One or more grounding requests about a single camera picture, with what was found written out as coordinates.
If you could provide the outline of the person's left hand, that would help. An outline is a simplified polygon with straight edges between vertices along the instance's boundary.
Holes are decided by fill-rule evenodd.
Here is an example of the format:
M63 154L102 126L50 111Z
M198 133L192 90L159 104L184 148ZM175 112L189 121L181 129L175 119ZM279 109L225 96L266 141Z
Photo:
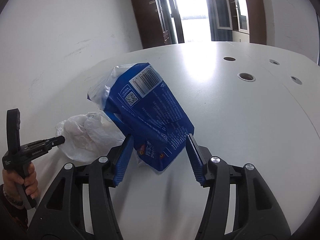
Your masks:
M35 199L39 195L38 181L36 179L35 166L31 162L28 166L29 176L24 179L14 170L2 170L4 190L15 201L21 201L21 196L16 185L25 186L25 194Z

